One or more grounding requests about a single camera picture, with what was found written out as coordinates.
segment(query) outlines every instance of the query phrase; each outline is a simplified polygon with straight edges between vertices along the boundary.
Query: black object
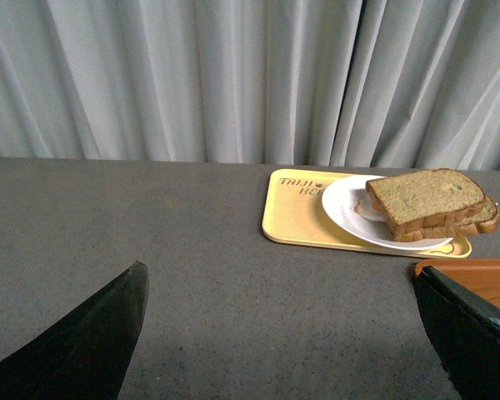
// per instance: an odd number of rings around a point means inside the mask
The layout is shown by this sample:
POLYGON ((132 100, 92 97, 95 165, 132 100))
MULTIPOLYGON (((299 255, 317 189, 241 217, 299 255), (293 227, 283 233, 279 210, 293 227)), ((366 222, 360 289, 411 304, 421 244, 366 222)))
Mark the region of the black object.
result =
POLYGON ((0 400, 116 399, 147 300, 148 269, 135 262, 0 362, 0 400))
POLYGON ((463 399, 500 399, 500 308, 434 267, 413 279, 426 333, 463 399))

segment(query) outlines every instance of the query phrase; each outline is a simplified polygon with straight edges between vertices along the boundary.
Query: bread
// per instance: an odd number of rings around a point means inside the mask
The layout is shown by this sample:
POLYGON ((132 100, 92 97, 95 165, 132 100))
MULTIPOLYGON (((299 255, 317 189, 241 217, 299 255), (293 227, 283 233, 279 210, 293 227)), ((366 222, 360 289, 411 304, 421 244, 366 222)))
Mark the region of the bread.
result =
POLYGON ((492 233, 497 230, 500 223, 500 211, 497 204, 487 196, 482 211, 471 217, 466 217, 459 222, 434 227, 421 227, 417 231, 405 233, 396 237, 398 242, 413 242, 422 239, 459 238, 472 236, 479 233, 492 233))
POLYGON ((452 169, 411 172, 367 181, 393 240, 421 228, 449 225, 482 211, 486 196, 469 177, 452 169))

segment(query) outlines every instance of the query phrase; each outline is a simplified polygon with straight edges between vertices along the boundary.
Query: gray table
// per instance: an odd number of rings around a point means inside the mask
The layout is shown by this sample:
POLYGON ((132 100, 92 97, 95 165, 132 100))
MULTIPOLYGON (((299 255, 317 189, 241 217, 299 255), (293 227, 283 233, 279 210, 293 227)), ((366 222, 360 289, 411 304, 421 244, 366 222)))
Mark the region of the gray table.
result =
MULTIPOLYGON (((0 159, 0 360, 137 259, 151 291, 121 399, 458 398, 417 259, 263 236, 278 168, 0 159)), ((500 172, 468 174, 500 202, 500 172)), ((500 228, 471 242, 500 258, 500 228)))

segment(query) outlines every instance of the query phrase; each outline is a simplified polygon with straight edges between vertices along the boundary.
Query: curtain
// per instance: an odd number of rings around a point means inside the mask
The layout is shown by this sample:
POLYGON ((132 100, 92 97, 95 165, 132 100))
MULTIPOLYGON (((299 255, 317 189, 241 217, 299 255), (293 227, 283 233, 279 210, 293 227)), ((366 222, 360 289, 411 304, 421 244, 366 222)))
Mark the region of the curtain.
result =
POLYGON ((500 169, 500 1, 0 0, 0 157, 500 169))

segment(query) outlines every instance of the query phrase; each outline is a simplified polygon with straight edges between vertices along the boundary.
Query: screw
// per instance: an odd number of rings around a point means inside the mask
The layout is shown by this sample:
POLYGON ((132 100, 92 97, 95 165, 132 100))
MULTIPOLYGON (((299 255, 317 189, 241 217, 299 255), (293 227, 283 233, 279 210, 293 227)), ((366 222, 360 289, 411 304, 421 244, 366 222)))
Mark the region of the screw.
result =
POLYGON ((497 327, 500 327, 500 319, 495 318, 495 317, 490 317, 489 320, 496 325, 497 327))

